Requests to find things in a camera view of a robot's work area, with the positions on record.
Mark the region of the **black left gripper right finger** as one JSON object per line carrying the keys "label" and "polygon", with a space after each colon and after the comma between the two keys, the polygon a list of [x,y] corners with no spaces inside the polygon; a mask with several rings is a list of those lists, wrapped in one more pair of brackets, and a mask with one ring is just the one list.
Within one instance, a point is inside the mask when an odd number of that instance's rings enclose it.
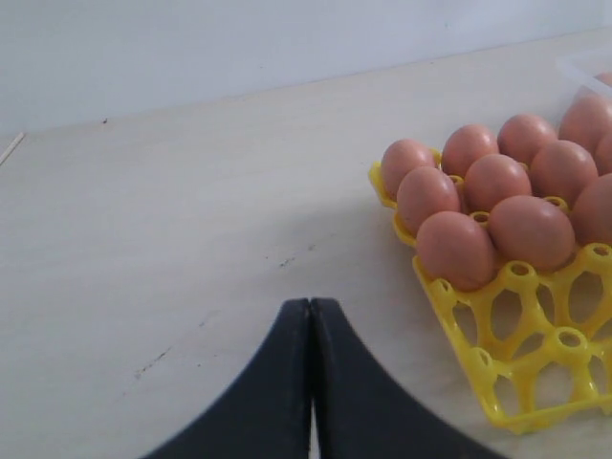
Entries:
{"label": "black left gripper right finger", "polygon": [[379,364],[333,298],[313,298],[310,379],[322,458],[495,458]]}

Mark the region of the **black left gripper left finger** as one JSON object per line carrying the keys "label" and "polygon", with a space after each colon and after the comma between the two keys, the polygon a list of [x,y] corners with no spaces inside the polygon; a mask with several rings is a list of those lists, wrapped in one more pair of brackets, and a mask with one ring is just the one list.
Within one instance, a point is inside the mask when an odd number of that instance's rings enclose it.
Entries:
{"label": "black left gripper left finger", "polygon": [[310,302],[284,302],[249,364],[195,421],[149,458],[307,458]]}

